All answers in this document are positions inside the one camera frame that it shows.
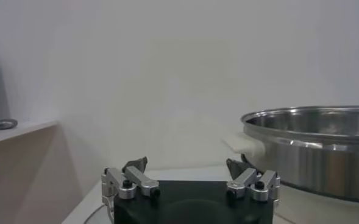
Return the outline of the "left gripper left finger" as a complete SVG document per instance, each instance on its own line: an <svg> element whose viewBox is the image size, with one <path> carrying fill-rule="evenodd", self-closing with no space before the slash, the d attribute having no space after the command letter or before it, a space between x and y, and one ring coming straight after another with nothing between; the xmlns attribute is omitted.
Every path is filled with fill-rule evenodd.
<svg viewBox="0 0 359 224"><path fill-rule="evenodd" d="M123 200L135 198L137 189L141 194L156 199L160 196L160 185L157 180L144 174L148 159L142 157L129 161L122 169L108 167L101 176L102 196L112 198L118 196Z"/></svg>

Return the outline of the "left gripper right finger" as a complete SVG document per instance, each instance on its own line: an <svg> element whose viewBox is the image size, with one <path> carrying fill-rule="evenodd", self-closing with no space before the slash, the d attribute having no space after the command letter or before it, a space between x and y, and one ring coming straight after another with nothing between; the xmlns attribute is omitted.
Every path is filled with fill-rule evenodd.
<svg viewBox="0 0 359 224"><path fill-rule="evenodd" d="M280 177L277 172L260 172L233 159L227 159L226 165L232 177L226 184L227 198L230 201L244 198L246 194L254 201L280 201Z"/></svg>

